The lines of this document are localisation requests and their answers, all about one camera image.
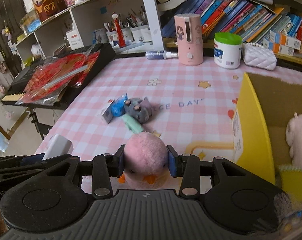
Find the pink plush chick toy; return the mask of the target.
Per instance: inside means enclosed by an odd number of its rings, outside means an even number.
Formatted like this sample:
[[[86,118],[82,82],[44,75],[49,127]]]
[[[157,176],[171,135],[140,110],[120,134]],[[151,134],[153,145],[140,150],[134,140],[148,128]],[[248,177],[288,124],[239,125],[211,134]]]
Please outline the pink plush chick toy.
[[[124,171],[118,182],[132,189],[159,189],[169,177],[168,158],[159,137],[148,132],[133,134],[124,146]]]

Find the mint green clip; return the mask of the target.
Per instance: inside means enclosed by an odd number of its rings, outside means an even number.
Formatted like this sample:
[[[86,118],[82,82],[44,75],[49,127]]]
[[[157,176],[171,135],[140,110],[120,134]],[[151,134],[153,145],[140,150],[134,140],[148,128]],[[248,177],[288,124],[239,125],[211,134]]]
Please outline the mint green clip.
[[[131,115],[129,114],[122,115],[122,120],[124,121],[126,127],[133,133],[137,134],[137,133],[144,132],[144,128],[142,127],[142,125],[137,120],[135,120]]]

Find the grey staples box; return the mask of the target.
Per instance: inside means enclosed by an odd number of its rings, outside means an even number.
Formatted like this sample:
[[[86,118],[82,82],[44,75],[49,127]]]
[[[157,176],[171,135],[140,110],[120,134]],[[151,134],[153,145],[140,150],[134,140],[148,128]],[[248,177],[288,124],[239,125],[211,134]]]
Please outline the grey staples box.
[[[101,109],[101,118],[106,124],[109,124],[114,117],[112,114],[114,102],[114,100],[109,100]]]

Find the pink plush pig toy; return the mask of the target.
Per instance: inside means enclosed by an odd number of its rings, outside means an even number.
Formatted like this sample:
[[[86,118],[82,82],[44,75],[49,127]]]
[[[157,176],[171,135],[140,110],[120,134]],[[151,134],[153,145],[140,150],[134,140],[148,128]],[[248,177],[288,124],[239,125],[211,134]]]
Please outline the pink plush pig toy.
[[[294,113],[287,124],[285,137],[292,165],[302,169],[302,114]]]

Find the pink checkered tablecloth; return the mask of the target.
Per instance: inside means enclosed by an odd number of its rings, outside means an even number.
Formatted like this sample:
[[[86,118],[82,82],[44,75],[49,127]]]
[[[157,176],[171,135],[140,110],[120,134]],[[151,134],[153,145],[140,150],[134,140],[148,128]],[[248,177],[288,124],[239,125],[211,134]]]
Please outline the pink checkered tablecloth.
[[[50,139],[60,134],[72,142],[73,154],[82,160],[114,153],[131,137],[131,131],[120,118],[106,124],[101,109],[109,100],[127,93],[133,98],[148,98],[153,115],[144,129],[178,153],[194,154],[202,160],[223,156],[234,161],[232,119],[245,73],[302,85],[302,72],[283,67],[268,71],[242,64],[229,70],[211,58],[198,66],[144,57],[115,59],[65,110],[37,152],[44,152]]]

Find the grey toy car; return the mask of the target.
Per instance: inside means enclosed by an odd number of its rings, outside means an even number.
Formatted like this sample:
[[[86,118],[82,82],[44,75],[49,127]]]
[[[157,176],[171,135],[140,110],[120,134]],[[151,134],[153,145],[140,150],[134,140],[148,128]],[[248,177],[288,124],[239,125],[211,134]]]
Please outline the grey toy car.
[[[124,110],[140,124],[145,124],[153,115],[152,106],[147,97],[127,99],[124,102]]]

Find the yellow cardboard box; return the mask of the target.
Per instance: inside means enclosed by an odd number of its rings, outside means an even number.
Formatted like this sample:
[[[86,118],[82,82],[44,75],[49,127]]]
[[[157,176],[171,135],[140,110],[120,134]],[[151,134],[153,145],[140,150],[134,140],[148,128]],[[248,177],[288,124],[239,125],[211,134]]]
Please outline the yellow cardboard box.
[[[293,166],[289,122],[302,115],[302,85],[245,73],[233,114],[234,161],[302,203],[302,168]]]

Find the red foil decoration packs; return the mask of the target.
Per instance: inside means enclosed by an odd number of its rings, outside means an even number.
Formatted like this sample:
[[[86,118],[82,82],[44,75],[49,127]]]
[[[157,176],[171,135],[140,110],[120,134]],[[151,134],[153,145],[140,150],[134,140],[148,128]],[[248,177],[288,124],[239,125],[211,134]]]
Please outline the red foil decoration packs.
[[[78,88],[99,57],[100,51],[89,48],[62,58],[51,57],[37,66],[16,105],[35,104],[53,106],[67,87]]]

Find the white jar green lid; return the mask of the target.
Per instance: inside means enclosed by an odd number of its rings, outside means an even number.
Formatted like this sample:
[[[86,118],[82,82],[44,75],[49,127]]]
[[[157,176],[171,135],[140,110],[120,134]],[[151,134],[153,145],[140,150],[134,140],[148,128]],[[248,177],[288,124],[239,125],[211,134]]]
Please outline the white jar green lid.
[[[242,38],[232,33],[214,34],[214,62],[225,69],[236,69],[240,66]]]

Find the red dressed doll figurine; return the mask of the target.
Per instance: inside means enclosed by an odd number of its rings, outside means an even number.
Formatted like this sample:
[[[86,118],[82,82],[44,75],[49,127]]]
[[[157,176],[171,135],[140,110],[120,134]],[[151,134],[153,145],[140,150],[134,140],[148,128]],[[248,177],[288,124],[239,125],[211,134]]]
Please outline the red dressed doll figurine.
[[[126,42],[125,42],[125,38],[124,38],[124,35],[122,32],[122,28],[120,26],[120,20],[119,20],[118,14],[113,13],[112,19],[113,19],[114,26],[115,26],[115,29],[117,32],[117,36],[118,36],[118,44],[119,44],[120,48],[123,48],[126,46]]]

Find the white quilted pouch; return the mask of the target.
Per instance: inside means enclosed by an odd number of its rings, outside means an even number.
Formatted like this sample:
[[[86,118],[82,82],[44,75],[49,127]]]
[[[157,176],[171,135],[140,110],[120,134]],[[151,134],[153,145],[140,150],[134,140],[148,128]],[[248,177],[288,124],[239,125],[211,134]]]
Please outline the white quilted pouch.
[[[273,71],[276,68],[277,59],[272,50],[261,45],[244,43],[242,45],[244,63],[250,67]]]

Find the white drinking straws box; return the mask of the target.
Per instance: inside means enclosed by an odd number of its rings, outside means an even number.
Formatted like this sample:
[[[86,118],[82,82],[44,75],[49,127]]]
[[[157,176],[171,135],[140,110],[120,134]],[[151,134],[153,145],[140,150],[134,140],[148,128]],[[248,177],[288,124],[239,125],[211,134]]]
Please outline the white drinking straws box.
[[[66,32],[66,37],[72,50],[76,50],[84,47],[78,29],[74,24],[72,24],[72,29]]]

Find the white pen holder cups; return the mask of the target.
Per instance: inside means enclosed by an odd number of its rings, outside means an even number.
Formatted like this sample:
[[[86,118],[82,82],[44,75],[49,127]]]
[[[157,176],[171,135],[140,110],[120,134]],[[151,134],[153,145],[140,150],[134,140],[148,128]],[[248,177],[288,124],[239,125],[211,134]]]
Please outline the white pen holder cups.
[[[134,28],[124,28],[122,29],[122,33],[125,41],[143,43],[152,41],[151,31],[148,24]],[[117,31],[107,31],[106,35],[109,42],[113,43],[113,45],[117,45],[120,43]]]

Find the pink cartoon humidifier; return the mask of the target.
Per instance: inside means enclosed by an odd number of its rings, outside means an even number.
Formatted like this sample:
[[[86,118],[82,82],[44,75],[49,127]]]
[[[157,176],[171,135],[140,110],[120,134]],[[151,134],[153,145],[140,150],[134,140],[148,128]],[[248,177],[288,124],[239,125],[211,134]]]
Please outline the pink cartoon humidifier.
[[[198,14],[177,14],[174,16],[178,59],[188,66],[203,62],[203,40],[201,17]]]

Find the orange white medicine boxes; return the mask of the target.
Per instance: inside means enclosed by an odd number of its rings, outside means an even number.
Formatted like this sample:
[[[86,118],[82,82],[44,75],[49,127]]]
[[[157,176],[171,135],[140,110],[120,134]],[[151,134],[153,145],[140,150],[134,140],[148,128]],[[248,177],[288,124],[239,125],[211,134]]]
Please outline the orange white medicine boxes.
[[[282,33],[270,31],[269,38],[264,38],[262,45],[276,54],[293,56],[294,52],[300,50],[301,41]]]

